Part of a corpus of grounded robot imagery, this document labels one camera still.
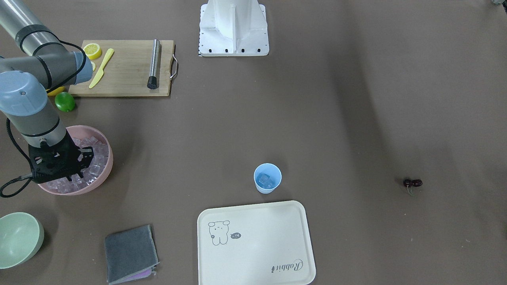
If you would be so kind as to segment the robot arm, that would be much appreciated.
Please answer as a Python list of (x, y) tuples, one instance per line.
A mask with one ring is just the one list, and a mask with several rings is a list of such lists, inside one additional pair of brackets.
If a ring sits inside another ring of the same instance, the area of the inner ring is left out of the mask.
[(81, 49), (69, 51), (21, 0), (0, 2), (1, 26), (24, 57), (1, 59), (1, 112), (35, 148), (65, 141), (67, 130), (46, 94), (62, 86), (87, 82), (90, 59)]

